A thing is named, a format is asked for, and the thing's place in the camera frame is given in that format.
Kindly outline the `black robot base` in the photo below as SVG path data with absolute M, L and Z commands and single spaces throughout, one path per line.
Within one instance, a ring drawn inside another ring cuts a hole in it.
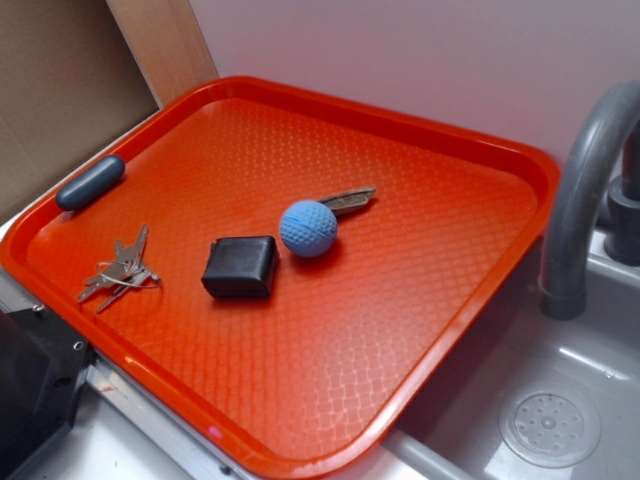
M 74 426 L 92 349 L 51 310 L 1 314 L 1 477 L 13 479 Z

